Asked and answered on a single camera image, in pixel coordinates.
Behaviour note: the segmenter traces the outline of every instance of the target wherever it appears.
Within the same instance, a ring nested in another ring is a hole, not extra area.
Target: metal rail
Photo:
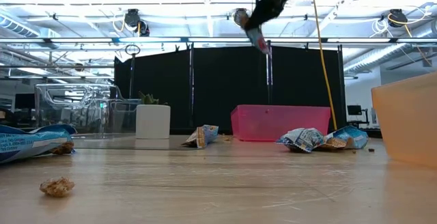
[[[266,38],[273,44],[309,44],[318,42],[318,38]],[[247,38],[226,37],[129,37],[129,38],[3,38],[0,44],[150,44],[150,43],[245,43]],[[322,38],[322,43],[328,44],[435,44],[437,38]]]
[[[80,69],[88,69],[88,68],[114,68],[114,66],[2,66],[0,65],[0,69],[2,68],[38,68],[38,69],[60,69],[60,68],[80,68]]]

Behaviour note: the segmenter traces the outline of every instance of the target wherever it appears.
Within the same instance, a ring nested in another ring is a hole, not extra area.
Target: wooden table
[[[370,147],[297,154],[235,141],[33,158],[0,167],[0,223],[435,223],[437,171]],[[59,176],[75,181],[72,195],[45,197],[40,183]]]

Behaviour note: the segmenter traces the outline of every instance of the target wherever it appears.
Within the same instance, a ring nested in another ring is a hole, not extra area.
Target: yellow cable
[[[412,38],[412,34],[411,34],[411,31],[410,31],[410,29],[408,28],[408,26],[407,25],[404,25],[405,26],[405,30],[407,31],[407,33],[408,33],[408,35],[410,36],[410,38]],[[419,52],[421,53],[421,55],[422,55],[422,57],[424,58],[424,60],[426,61],[426,62],[428,62],[428,64],[431,66],[432,64],[431,64],[431,61],[425,56],[425,53],[423,53],[422,52],[422,50],[418,47],[418,46],[416,46],[417,47],[417,50],[419,50]]]
[[[425,17],[427,16],[426,13],[427,13],[427,11],[425,11],[425,13],[423,14],[422,18],[417,19],[417,20],[414,20],[414,21],[412,21],[412,22],[407,22],[407,23],[398,22],[398,21],[396,21],[396,20],[391,19],[391,18],[390,18],[390,17],[392,16],[391,13],[387,16],[387,18],[388,18],[390,21],[392,21],[392,22],[394,22],[394,23],[397,23],[397,24],[400,24],[400,25],[410,25],[410,24],[413,24],[413,23],[418,23],[418,22],[422,21],[423,19],[425,19]]]
[[[330,111],[333,114],[334,130],[337,130],[338,129],[337,128],[337,119],[335,118],[333,97],[330,94],[330,86],[329,86],[328,74],[326,73],[325,57],[323,55],[323,48],[322,48],[322,36],[320,35],[319,16],[318,16],[318,13],[317,13],[317,5],[315,4],[315,0],[313,0],[313,3],[314,3],[315,23],[317,25],[317,33],[319,35],[320,59],[322,60],[323,73],[324,73],[324,76],[325,76],[326,88],[328,90]]]

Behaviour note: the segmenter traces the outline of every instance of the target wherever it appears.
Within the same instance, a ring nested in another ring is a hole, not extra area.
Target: white planter
[[[168,139],[170,137],[170,106],[140,104],[137,106],[137,139]]]

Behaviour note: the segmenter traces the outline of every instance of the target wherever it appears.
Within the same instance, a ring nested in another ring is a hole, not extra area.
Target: potted plant
[[[139,92],[142,104],[137,106],[137,139],[168,139],[170,137],[170,106],[160,104],[152,94]]]

